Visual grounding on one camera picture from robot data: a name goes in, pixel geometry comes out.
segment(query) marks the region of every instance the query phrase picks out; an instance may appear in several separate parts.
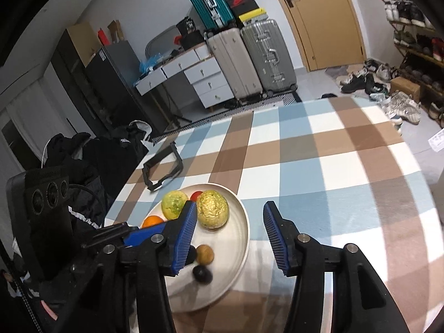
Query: plate rim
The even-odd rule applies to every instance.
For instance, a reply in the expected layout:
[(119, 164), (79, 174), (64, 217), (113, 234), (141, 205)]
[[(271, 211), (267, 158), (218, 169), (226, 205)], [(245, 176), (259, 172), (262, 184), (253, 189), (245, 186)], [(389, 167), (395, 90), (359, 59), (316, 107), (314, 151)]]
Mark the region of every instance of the plate rim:
[[(195, 312), (196, 310), (199, 310), (199, 309), (205, 308), (205, 307), (209, 306), (210, 304), (213, 304), (214, 302), (216, 302), (217, 300), (219, 300), (219, 298), (221, 298), (225, 293), (227, 293), (228, 290), (234, 285), (234, 283), (236, 282), (236, 280), (239, 278), (240, 273), (241, 273), (242, 270), (244, 269), (244, 266), (245, 266), (245, 263), (246, 263), (246, 260), (247, 260), (247, 257), (248, 257), (248, 252), (249, 252), (249, 244), (250, 244), (250, 224), (249, 224), (249, 218), (248, 218), (247, 210), (245, 209), (245, 206), (244, 206), (244, 204), (242, 203), (242, 200), (240, 200), (240, 199), (238, 198), (238, 195), (235, 194), (232, 190), (228, 189), (227, 187), (225, 187), (225, 186), (223, 186), (223, 185), (216, 184), (216, 183), (209, 183), (209, 182), (207, 182), (207, 183), (196, 183), (196, 184), (191, 184), (191, 185), (188, 185), (188, 186), (181, 187), (180, 189), (177, 189), (177, 190), (181, 191), (182, 189), (189, 188), (189, 187), (194, 186), (194, 185), (213, 185), (213, 186), (218, 186), (219, 188), (222, 188), (222, 189), (224, 189), (224, 190), (228, 190), (228, 192), (230, 192), (230, 193), (231, 193), (231, 194), (237, 199), (237, 201), (240, 203), (240, 205), (241, 205), (241, 207), (242, 207), (242, 210), (243, 210), (243, 212), (244, 212), (244, 215), (245, 215), (245, 218), (246, 218), (246, 222), (247, 222), (247, 244), (246, 244), (246, 247), (245, 247), (244, 257), (243, 257), (243, 259), (242, 259), (242, 262), (241, 262), (241, 264), (240, 264), (240, 266), (239, 266), (238, 271), (236, 272), (236, 274), (235, 274), (235, 276), (233, 277), (233, 279), (229, 282), (229, 284), (227, 285), (227, 287), (226, 287), (226, 288), (225, 288), (220, 294), (218, 294), (218, 295), (217, 295), (212, 301), (210, 301), (209, 303), (206, 303), (204, 306), (197, 306), (196, 308), (193, 307), (193, 309), (191, 309), (191, 310), (180, 310), (180, 311), (177, 311), (177, 312), (174, 312), (174, 313), (188, 313), (188, 312)], [(150, 209), (150, 211), (149, 211), (148, 214), (145, 216), (145, 218), (143, 219), (143, 221), (147, 218), (147, 216), (151, 213), (151, 211), (153, 211), (153, 210), (154, 210), (159, 204), (161, 204), (161, 203), (162, 203), (162, 201), (159, 201), (159, 202), (158, 202), (158, 203), (157, 203), (152, 209)]]

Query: drawer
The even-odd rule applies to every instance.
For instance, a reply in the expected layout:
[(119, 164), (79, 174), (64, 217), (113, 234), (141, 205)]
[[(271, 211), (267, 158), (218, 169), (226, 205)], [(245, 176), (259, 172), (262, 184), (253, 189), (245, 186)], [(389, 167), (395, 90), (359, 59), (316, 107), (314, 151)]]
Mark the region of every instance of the drawer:
[(212, 57), (211, 59), (202, 61), (196, 66), (189, 68), (187, 71), (185, 71), (185, 75), (188, 78), (188, 81), (191, 84), (194, 84), (195, 82), (214, 75), (219, 71), (221, 71), (221, 68), (216, 61), (216, 58)]
[(201, 96), (210, 92), (211, 90), (215, 90), (227, 84), (228, 83), (224, 74), (222, 72), (218, 72), (217, 74), (211, 75), (206, 79), (196, 82), (193, 87), (196, 90), (197, 95)]
[(224, 85), (219, 87), (218, 89), (210, 91), (209, 93), (199, 96), (199, 99), (200, 101), (202, 101), (203, 106), (207, 108), (220, 102), (230, 100), (233, 97), (234, 95), (230, 87), (228, 85)]
[(205, 60), (211, 56), (211, 52), (210, 52), (207, 44), (204, 44), (202, 46), (195, 48), (195, 51), (196, 51), (197, 56), (201, 60)]
[(162, 69), (154, 70), (148, 76), (145, 76), (139, 83), (136, 85), (137, 91), (140, 95), (145, 95), (151, 89), (154, 89), (157, 85), (162, 84), (167, 78), (163, 73)]
[(173, 61), (162, 66), (162, 70), (165, 73), (166, 77), (171, 77), (199, 61), (200, 60), (196, 52), (194, 50), (190, 50), (176, 57), (176, 59), (174, 59)]

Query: curtain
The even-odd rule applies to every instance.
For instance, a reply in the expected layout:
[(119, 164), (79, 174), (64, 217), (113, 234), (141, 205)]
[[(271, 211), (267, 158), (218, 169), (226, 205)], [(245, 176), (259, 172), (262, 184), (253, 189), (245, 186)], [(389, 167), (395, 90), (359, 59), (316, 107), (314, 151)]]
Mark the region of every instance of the curtain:
[(12, 176), (20, 174), (23, 168), (9, 148), (0, 132), (0, 238), (10, 257), (12, 257), (12, 230), (6, 200), (6, 182)]
[(20, 135), (39, 159), (42, 159), (45, 145), (54, 135), (62, 133), (67, 138), (72, 138), (75, 134), (68, 121), (61, 118), (46, 98), (40, 80), (15, 97), (6, 106), (6, 111)]

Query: plate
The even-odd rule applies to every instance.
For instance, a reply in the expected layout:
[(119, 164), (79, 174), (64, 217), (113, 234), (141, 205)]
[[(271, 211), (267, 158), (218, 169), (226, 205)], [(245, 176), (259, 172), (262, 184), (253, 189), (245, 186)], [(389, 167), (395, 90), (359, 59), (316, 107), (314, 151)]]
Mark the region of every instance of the plate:
[[(196, 262), (184, 267), (174, 278), (165, 277), (172, 312), (191, 312), (219, 299), (236, 281), (248, 255), (250, 237), (248, 215), (236, 194), (226, 187), (213, 183), (196, 184), (180, 189), (188, 197), (198, 190), (216, 190), (224, 196), (228, 202), (229, 218), (222, 228), (213, 231), (203, 228), (197, 222), (191, 244), (196, 248), (201, 244), (207, 244), (213, 249), (215, 259), (208, 266), (213, 273), (213, 281), (205, 286), (194, 280), (192, 270), (197, 265)], [(147, 216), (159, 215), (166, 220), (160, 204), (157, 204)]]

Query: desk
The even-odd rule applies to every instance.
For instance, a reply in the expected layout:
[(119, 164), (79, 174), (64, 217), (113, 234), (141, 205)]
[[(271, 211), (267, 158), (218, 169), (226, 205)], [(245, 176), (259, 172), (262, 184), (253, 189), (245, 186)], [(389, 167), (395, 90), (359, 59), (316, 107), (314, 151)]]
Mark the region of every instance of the desk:
[(216, 58), (211, 55), (206, 43), (181, 53), (157, 68), (140, 80), (136, 89), (144, 95), (182, 71), (205, 108), (234, 97)]
[[(185, 168), (150, 192), (142, 165), (172, 140)], [(160, 164), (151, 179), (171, 166)], [(268, 200), (321, 244), (357, 244), (411, 333), (422, 333), (439, 312), (444, 248), (433, 199), (407, 144), (368, 100), (337, 97), (247, 112), (169, 136), (133, 173), (106, 224), (138, 226), (168, 191), (208, 181), (242, 200), (251, 229), (249, 254), (238, 281), (219, 301), (174, 315), (177, 332), (283, 331), (295, 279), (285, 278), (274, 261), (262, 218)], [(331, 317), (331, 302), (330, 273), (325, 317)]]

